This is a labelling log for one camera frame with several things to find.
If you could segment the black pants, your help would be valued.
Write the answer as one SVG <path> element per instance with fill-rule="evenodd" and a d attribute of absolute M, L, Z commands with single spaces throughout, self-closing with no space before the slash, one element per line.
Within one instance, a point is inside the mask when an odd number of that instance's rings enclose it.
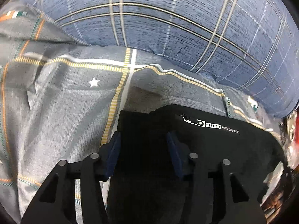
<path fill-rule="evenodd" d="M 250 123 L 168 105 L 122 111 L 110 223 L 265 223 L 265 178 L 286 159 Z"/>

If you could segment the clutter pile beside bed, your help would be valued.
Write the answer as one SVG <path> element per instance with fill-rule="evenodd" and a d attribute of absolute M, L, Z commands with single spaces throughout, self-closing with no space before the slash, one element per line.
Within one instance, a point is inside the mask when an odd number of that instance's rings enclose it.
<path fill-rule="evenodd" d="M 279 122 L 277 138 L 286 158 L 270 173 L 261 204 L 267 223 L 298 223 L 298 108 Z"/>

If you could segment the grey star patterned bedsheet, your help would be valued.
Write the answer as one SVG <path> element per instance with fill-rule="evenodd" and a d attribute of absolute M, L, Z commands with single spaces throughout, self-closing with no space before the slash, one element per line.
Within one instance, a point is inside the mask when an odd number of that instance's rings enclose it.
<path fill-rule="evenodd" d="M 145 51 L 81 45 L 38 11 L 17 1 L 6 4 L 1 8 L 1 208 L 22 223 L 60 160 L 79 162 L 98 152 L 117 131 L 122 111 L 149 113 L 168 105 L 277 134 L 265 109 L 254 110 L 247 95 L 234 88 Z M 76 223 L 83 221 L 80 180 L 75 213 Z"/>

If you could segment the blue plaid pillow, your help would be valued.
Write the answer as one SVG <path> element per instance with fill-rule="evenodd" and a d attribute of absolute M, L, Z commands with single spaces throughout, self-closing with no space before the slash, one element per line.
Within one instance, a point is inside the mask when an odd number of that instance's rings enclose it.
<path fill-rule="evenodd" d="M 81 43 L 154 53 L 274 116 L 298 105 L 298 26 L 283 0 L 21 1 Z"/>

